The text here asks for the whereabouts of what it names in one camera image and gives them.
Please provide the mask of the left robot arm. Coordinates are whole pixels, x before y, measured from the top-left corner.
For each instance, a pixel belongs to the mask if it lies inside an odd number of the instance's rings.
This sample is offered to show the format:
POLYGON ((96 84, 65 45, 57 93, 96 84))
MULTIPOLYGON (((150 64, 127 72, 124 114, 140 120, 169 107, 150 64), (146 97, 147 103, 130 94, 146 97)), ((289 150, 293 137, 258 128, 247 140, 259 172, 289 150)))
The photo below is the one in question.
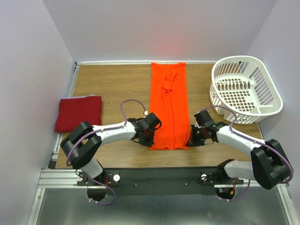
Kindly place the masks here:
POLYGON ((138 144, 151 147, 155 131, 161 126, 162 121, 152 112, 143 118, 129 118, 107 126, 93 126, 84 121, 61 142, 60 147, 68 166, 82 170, 93 185, 99 185, 104 179, 104 169, 94 155, 101 146, 136 139, 138 144))

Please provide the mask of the orange t-shirt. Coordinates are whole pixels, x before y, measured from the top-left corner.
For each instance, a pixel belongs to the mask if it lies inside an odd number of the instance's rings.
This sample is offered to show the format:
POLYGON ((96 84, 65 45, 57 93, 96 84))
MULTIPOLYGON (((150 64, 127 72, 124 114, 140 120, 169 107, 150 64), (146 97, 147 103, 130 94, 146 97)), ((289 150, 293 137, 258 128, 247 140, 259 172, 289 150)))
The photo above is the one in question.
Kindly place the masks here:
POLYGON ((151 64, 150 111, 161 120, 150 150, 187 150, 190 119, 186 64, 151 64))

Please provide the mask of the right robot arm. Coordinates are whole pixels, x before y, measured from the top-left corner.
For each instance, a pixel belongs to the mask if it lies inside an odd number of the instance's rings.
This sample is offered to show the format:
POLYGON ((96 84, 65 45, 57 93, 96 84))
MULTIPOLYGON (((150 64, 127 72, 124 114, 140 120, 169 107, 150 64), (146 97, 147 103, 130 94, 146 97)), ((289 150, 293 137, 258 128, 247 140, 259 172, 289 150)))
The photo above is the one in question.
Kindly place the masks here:
POLYGON ((250 156, 249 162, 228 159, 216 167, 216 171, 208 179, 225 184, 233 178, 256 181, 264 189, 270 190, 280 183, 288 181, 293 175, 293 168, 281 144, 256 139, 246 135, 225 122, 216 123, 203 110, 194 115, 196 123, 191 127, 188 147, 204 146, 206 140, 229 145, 250 156))

